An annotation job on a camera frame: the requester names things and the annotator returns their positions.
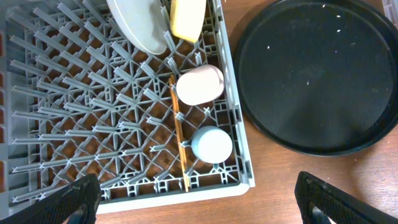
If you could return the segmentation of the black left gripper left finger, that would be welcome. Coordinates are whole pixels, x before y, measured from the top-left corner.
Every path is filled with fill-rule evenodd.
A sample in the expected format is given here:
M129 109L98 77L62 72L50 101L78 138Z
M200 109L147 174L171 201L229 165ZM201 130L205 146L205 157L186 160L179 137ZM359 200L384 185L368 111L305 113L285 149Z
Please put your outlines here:
M1 223L93 224L101 201L99 181L88 174L45 199L1 220Z

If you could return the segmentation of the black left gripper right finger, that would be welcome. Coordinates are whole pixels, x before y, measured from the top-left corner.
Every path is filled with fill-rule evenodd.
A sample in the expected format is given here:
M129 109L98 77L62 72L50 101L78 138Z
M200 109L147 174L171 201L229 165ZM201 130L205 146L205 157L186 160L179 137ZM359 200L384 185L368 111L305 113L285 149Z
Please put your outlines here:
M305 171L297 177L295 198L304 224L397 223L397 218Z

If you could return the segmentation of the wooden chopstick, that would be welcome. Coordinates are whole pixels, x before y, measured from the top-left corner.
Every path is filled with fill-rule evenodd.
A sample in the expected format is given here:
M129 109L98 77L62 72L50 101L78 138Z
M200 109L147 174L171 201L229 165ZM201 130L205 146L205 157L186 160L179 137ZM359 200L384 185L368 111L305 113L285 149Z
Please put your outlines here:
M185 171L187 169L187 157L186 157L186 153L185 153L185 147L182 145L182 141L183 141L182 125L181 125L180 120L177 118L177 115L179 114L180 110L179 110L177 94L173 91L174 85L175 85L175 76L174 76L174 74L171 74L171 76L169 78L169 88L170 88L170 95L172 98L173 117L174 117L175 131L176 131L176 136L177 136L178 151L179 151L179 155L180 155L180 163L181 163L181 168L182 168L184 188L185 188L186 192L189 192L190 179L189 179L188 175L185 173Z

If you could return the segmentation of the blue plastic cup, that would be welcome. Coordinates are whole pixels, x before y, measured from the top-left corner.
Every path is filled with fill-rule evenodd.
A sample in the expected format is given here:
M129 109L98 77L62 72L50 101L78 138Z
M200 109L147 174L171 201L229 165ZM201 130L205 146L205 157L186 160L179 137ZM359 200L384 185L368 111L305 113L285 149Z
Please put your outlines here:
M233 142L227 132L216 126L204 126L192 136L191 148L203 162L219 164L227 160L233 151Z

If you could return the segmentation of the pink plastic cup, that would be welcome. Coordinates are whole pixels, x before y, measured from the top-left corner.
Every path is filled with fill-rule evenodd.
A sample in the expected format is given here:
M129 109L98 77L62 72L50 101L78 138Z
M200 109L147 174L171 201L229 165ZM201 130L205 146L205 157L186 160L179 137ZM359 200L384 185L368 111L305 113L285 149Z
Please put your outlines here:
M224 75L213 65L202 65L184 73L176 84L177 96L195 106L217 99L224 92Z

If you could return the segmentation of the white round plate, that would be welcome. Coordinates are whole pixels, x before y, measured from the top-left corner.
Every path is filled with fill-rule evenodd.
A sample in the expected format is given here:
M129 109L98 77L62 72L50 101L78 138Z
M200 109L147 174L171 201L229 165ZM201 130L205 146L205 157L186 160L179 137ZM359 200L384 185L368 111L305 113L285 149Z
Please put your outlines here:
M168 26L160 0L107 0L124 36L139 50L160 55L167 49Z

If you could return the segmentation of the yellow bowl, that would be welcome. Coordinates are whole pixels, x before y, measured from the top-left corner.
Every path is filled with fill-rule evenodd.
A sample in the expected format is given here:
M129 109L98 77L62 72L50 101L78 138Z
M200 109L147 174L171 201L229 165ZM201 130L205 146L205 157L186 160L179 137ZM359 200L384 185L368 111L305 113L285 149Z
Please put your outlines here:
M195 43L201 33L206 0L172 0L170 28L174 36Z

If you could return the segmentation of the grey dishwasher rack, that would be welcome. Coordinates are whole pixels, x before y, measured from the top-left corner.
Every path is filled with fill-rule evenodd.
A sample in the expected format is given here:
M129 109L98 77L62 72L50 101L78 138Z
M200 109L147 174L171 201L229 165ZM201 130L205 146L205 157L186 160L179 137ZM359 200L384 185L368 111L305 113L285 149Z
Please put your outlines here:
M145 53L123 36L105 1L1 2L1 218L88 175L99 213L245 194L255 186L222 4L208 1L194 44L164 35ZM195 106L178 97L189 192L183 183L169 78L213 65L224 92ZM222 163L197 158L194 132L233 142Z

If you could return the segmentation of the round black tray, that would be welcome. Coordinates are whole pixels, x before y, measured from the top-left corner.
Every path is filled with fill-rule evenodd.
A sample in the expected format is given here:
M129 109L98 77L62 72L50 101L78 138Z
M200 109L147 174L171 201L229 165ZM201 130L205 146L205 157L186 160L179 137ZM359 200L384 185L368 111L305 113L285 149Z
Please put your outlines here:
M276 1L234 56L241 105L293 151L339 156L397 126L397 29L362 1Z

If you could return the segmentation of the clear plastic bin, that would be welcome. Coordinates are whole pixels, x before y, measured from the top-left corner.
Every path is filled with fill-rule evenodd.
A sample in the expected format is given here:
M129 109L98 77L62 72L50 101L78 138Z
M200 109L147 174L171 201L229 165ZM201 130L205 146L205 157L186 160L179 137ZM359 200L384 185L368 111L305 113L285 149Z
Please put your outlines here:
M398 0L382 0L385 16L398 28Z

